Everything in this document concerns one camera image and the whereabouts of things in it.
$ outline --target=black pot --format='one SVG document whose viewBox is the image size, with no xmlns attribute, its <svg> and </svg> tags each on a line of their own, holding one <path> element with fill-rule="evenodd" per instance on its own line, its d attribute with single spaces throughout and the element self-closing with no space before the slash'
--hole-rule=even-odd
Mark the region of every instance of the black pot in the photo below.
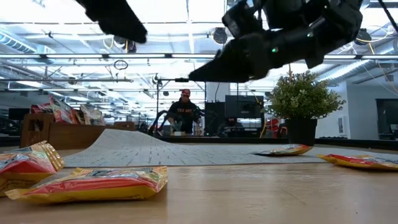
<svg viewBox="0 0 398 224">
<path fill-rule="evenodd" d="M 317 123 L 317 119 L 287 119 L 286 127 L 289 143 L 313 146 Z"/>
</svg>

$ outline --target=table surface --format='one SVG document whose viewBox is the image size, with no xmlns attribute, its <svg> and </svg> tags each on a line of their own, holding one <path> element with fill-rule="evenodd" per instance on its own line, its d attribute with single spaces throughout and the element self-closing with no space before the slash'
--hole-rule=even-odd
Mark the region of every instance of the table surface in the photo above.
<svg viewBox="0 0 398 224">
<path fill-rule="evenodd" d="M 150 200 L 30 205 L 0 198 L 0 219 L 29 224 L 395 223 L 397 185 L 396 173 L 331 164 L 169 167 L 169 183 Z"/>
</svg>

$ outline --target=potted plant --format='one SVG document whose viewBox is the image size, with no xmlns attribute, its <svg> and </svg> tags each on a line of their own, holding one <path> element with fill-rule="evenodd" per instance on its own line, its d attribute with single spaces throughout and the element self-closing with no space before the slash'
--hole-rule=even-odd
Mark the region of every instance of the potted plant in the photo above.
<svg viewBox="0 0 398 224">
<path fill-rule="evenodd" d="M 327 81 L 316 81 L 315 73 L 288 74 L 279 78 L 267 112 L 285 119 L 290 143 L 313 146 L 318 119 L 341 110 L 346 101 L 328 90 Z"/>
</svg>

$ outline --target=green leaves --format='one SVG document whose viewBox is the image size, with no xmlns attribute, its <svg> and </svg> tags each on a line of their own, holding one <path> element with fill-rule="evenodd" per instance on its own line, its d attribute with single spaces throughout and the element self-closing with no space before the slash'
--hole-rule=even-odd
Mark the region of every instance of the green leaves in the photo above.
<svg viewBox="0 0 398 224">
<path fill-rule="evenodd" d="M 329 91 L 327 81 L 316 81 L 317 74 L 299 73 L 280 77 L 270 96 L 267 113 L 285 119 L 320 119 L 343 109 L 345 100 Z"/>
</svg>

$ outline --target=man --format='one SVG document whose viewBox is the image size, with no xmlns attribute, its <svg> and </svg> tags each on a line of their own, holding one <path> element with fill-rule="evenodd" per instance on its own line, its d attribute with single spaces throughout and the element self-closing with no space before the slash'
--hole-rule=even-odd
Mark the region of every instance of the man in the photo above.
<svg viewBox="0 0 398 224">
<path fill-rule="evenodd" d="M 181 98 L 177 102 L 173 103 L 169 109 L 169 113 L 176 114 L 181 117 L 182 125 L 181 131 L 186 134 L 192 134 L 192 123 L 200 124 L 200 115 L 195 115 L 197 106 L 189 100 L 191 95 L 190 90 L 182 90 Z M 174 124 L 174 118 L 168 115 L 168 121 L 170 124 Z"/>
<path fill-rule="evenodd" d="M 226 118 L 225 122 L 218 127 L 218 136 L 221 137 L 227 127 L 243 128 L 243 125 L 236 118 Z"/>
</svg>

